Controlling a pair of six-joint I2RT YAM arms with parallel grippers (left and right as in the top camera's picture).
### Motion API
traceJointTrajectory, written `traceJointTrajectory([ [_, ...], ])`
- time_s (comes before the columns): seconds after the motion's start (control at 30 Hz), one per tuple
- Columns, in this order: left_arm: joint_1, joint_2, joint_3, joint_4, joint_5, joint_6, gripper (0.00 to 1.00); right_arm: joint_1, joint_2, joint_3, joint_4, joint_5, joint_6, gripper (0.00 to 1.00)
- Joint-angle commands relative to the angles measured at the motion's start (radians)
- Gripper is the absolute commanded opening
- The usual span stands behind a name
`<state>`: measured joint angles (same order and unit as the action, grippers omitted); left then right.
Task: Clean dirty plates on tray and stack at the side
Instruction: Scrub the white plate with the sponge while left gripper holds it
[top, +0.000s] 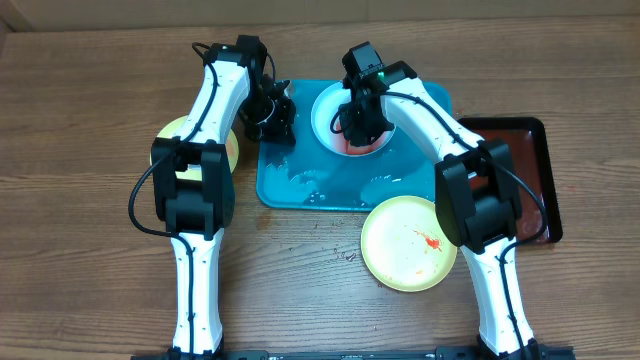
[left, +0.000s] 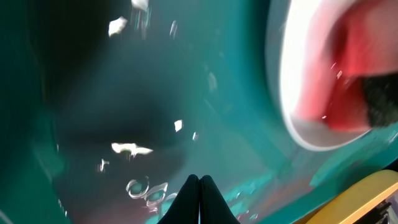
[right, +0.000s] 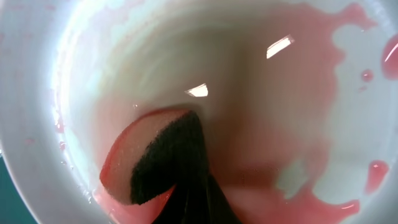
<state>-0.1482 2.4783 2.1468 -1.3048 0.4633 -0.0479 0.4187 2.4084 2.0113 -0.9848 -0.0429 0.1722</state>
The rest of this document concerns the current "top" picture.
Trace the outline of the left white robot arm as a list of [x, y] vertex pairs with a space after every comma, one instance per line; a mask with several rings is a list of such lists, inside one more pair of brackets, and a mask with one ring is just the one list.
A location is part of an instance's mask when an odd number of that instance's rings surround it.
[[135, 215], [135, 202], [147, 179], [154, 204], [176, 260], [177, 320], [165, 359], [220, 359], [223, 326], [219, 312], [220, 250], [231, 223], [235, 190], [226, 142], [236, 120], [255, 142], [293, 146], [296, 108], [287, 81], [264, 68], [274, 60], [257, 36], [193, 50], [203, 61], [204, 78], [186, 120], [168, 137], [156, 137], [150, 166], [131, 191], [128, 215], [141, 232], [152, 229]]

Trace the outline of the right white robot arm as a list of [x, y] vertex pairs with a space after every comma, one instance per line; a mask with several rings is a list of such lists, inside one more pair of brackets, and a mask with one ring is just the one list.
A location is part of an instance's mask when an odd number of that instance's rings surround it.
[[533, 191], [516, 175], [509, 146], [500, 139], [487, 141], [453, 119], [402, 61], [343, 67], [343, 86], [351, 97], [333, 116], [331, 131], [364, 146], [399, 127], [426, 153], [435, 169], [439, 226], [463, 251], [470, 269], [485, 356], [542, 358], [524, 314], [515, 267], [515, 250], [523, 243], [517, 237], [520, 194]]

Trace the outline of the light blue plate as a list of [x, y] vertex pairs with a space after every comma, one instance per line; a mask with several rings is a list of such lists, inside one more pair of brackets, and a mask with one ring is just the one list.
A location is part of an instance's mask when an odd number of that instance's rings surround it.
[[[338, 110], [338, 107], [350, 100], [350, 92], [342, 88], [340, 82], [335, 82], [323, 90], [316, 98], [311, 110], [311, 126], [316, 138], [328, 150], [341, 156], [346, 157], [362, 157], [350, 156], [345, 153], [347, 141], [342, 135], [334, 134], [330, 130], [332, 117]], [[393, 137], [392, 132], [385, 133], [380, 139], [384, 140], [384, 144], [376, 151], [383, 148]]]

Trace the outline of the red sponge with dark scourer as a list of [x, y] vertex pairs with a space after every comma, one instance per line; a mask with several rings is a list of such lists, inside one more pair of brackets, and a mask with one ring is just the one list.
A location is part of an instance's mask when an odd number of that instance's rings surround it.
[[346, 143], [345, 153], [350, 156], [361, 156], [372, 153], [384, 144], [384, 140], [378, 139], [376, 142], [365, 146], [355, 146], [351, 142]]

